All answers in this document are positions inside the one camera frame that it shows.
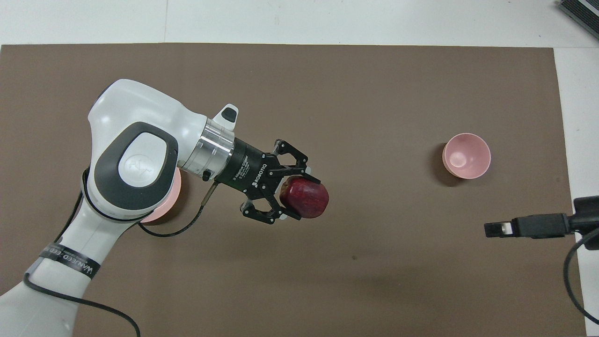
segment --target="brown table mat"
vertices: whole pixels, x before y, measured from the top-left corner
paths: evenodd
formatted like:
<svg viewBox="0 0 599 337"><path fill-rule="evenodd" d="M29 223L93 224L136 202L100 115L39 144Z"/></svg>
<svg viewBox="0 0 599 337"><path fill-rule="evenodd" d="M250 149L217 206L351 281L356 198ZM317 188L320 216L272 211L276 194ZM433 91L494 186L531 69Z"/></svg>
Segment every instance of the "brown table mat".
<svg viewBox="0 0 599 337"><path fill-rule="evenodd" d="M483 231L571 211L551 49L3 46L0 293L62 228L89 165L87 113L119 78L209 117L236 104L237 137L263 151L289 141L331 196L320 218L269 226L241 216L244 196L222 186L185 234L129 230L85 298L128 313L144 336L585 334L561 278L573 238ZM480 179L441 163L462 132L491 148ZM155 230L197 211L209 184L183 178L178 212ZM75 336L132 334L80 307Z"/></svg>

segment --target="robot logo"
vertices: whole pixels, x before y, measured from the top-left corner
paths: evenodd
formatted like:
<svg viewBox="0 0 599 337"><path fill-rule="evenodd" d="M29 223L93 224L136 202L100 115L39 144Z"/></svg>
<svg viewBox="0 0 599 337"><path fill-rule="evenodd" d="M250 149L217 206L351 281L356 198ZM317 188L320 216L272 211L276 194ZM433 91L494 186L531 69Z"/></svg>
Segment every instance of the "robot logo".
<svg viewBox="0 0 599 337"><path fill-rule="evenodd" d="M152 183L158 171L151 158L145 155L133 155L121 162L119 174L131 186L142 187Z"/></svg>
<svg viewBox="0 0 599 337"><path fill-rule="evenodd" d="M264 170L266 170L267 167L268 167L268 165L266 165L266 164L262 165L262 167L260 168L260 171L258 171L258 175L256 176L256 179L254 179L254 182L252 182L252 186L254 186L255 188L258 188L258 182L260 181L260 178L264 174Z"/></svg>

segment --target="white table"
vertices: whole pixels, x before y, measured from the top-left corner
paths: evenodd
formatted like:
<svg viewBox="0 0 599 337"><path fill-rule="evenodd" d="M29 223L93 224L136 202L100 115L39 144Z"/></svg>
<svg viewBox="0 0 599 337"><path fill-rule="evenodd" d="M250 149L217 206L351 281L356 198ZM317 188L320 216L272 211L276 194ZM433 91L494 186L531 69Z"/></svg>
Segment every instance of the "white table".
<svg viewBox="0 0 599 337"><path fill-rule="evenodd" d="M161 42L553 47L571 194L599 195L599 40L555 1L0 0L0 44ZM599 252L579 263L599 316Z"/></svg>

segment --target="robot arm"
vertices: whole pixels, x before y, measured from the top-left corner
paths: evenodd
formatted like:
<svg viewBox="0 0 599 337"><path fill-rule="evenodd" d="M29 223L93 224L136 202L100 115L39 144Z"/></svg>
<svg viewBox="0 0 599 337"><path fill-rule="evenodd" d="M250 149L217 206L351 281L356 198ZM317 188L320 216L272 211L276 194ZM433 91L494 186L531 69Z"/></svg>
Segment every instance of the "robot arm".
<svg viewBox="0 0 599 337"><path fill-rule="evenodd" d="M288 175L313 182L308 158L276 141L271 153L236 138L238 110L228 104L213 119L141 83L118 80L98 97L89 113L92 158L84 172L84 198L72 223L28 269L29 281L56 293L81 298L116 240L168 196L176 167L231 186L247 196L244 216L272 224L289 215L274 194ZM290 153L293 166L277 155ZM256 199L271 210L256 210ZM0 335L71 336L77 304L29 288L23 282L0 296Z"/></svg>

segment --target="connector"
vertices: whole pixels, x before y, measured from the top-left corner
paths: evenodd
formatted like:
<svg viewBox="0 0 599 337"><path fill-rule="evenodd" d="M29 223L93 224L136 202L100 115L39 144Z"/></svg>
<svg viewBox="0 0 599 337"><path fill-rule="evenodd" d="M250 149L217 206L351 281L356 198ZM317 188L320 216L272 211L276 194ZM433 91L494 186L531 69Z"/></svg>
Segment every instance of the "connector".
<svg viewBox="0 0 599 337"><path fill-rule="evenodd" d="M571 233L568 217L564 213L522 216L512 221L485 224L486 237L548 239Z"/></svg>

